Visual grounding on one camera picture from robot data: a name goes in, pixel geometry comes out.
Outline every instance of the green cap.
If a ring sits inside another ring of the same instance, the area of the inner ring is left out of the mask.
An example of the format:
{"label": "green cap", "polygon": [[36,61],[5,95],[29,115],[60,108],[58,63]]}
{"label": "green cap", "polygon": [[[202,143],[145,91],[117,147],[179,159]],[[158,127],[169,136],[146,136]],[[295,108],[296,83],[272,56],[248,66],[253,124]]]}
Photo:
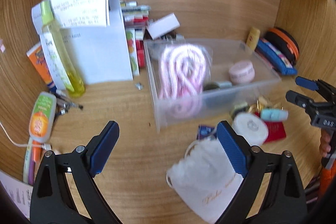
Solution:
{"label": "green cap", "polygon": [[40,5],[41,5],[42,23],[43,25],[46,25],[54,20],[53,11],[51,10],[50,7],[50,0],[43,0]]}

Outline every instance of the white roll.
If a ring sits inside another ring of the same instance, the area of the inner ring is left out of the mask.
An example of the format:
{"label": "white roll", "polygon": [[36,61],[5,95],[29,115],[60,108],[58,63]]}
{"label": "white roll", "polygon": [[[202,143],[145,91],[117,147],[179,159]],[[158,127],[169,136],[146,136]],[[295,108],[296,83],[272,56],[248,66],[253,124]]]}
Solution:
{"label": "white roll", "polygon": [[233,130],[243,136],[250,146],[261,146],[268,137],[267,125],[256,115],[239,113],[232,123]]}

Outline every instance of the clear plastic container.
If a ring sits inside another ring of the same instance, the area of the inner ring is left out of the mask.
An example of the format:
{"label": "clear plastic container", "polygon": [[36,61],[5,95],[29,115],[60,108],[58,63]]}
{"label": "clear plastic container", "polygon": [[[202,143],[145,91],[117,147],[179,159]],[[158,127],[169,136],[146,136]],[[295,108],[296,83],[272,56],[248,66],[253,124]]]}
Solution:
{"label": "clear plastic container", "polygon": [[[166,44],[191,43],[211,48],[213,51],[210,70],[211,82],[230,81],[230,67],[241,60],[250,60],[255,70],[255,78],[249,84],[234,85],[223,90],[209,90],[197,96],[182,97],[177,100],[158,98],[160,90],[158,59]],[[225,39],[186,39],[185,41],[146,41],[144,44],[148,77],[157,131],[171,124],[190,119],[204,118],[229,112],[242,102],[255,103],[260,95],[266,95],[273,85],[281,81],[278,74],[251,51],[243,42]],[[183,115],[175,115],[181,107],[193,109]]]}

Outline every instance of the blue pouch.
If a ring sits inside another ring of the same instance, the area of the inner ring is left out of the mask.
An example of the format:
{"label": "blue pouch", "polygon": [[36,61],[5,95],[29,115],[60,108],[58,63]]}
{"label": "blue pouch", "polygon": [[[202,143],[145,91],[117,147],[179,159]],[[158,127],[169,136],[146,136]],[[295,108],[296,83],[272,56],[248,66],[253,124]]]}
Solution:
{"label": "blue pouch", "polygon": [[286,56],[283,55],[266,39],[259,39],[257,49],[268,59],[268,61],[280,72],[281,75],[297,75]]}

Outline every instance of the white drawstring bag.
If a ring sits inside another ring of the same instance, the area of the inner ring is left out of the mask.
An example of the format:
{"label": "white drawstring bag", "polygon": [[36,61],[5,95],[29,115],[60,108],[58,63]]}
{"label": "white drawstring bag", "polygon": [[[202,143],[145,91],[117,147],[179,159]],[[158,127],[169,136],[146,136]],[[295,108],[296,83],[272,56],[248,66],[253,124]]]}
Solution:
{"label": "white drawstring bag", "polygon": [[194,141],[184,159],[167,171],[166,179],[189,208],[210,224],[222,215],[243,181],[221,143],[209,138]]}

